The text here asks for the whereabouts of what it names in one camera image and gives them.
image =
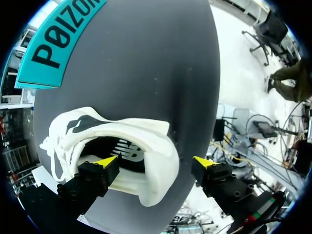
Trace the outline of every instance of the teal sign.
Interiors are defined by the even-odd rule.
[[[57,6],[26,50],[18,72],[18,86],[59,87],[81,33],[106,1],[64,0]]]

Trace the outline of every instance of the sneaker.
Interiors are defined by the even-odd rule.
[[[111,121],[84,107],[57,116],[40,145],[51,158],[53,178],[69,181],[78,165],[119,157],[120,172],[110,189],[137,195],[142,205],[154,206],[177,177],[179,157],[167,137],[169,123],[128,118]],[[55,172],[55,155],[63,173]]]
[[[274,88],[273,82],[274,80],[271,77],[265,78],[265,92],[267,94],[271,91],[272,88]]]

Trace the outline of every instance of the office chair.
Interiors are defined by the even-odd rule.
[[[242,31],[242,34],[247,33],[257,42],[259,42],[258,47],[253,49],[250,48],[249,51],[253,52],[259,48],[262,48],[267,59],[267,62],[264,63],[264,66],[269,65],[269,52],[266,46],[270,47],[276,56],[281,56],[287,53],[287,50],[281,46],[281,41],[286,36],[288,28],[274,12],[270,11],[266,20],[263,23],[256,25],[254,29],[256,35],[252,35],[247,31]]]

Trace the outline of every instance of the white wall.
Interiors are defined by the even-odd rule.
[[[28,23],[29,25],[39,28],[42,23],[45,21],[45,19],[48,17],[48,15],[58,6],[58,4],[53,1],[49,0],[30,20]]]

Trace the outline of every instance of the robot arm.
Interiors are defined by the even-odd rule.
[[[234,219],[228,233],[259,234],[267,219],[274,217],[285,201],[282,192],[253,195],[253,185],[246,185],[232,174],[226,163],[193,158],[192,174],[207,197],[213,197],[226,215]],[[98,196],[103,197],[119,173],[117,157],[78,166],[78,174],[58,185],[58,194],[44,184],[25,189],[19,198],[35,225],[43,233],[103,233],[77,221]]]
[[[192,174],[205,195],[213,197],[226,215],[234,219],[228,233],[260,233],[265,221],[274,217],[285,202],[283,192],[263,192],[256,197],[253,185],[247,185],[232,174],[229,164],[194,157]]]

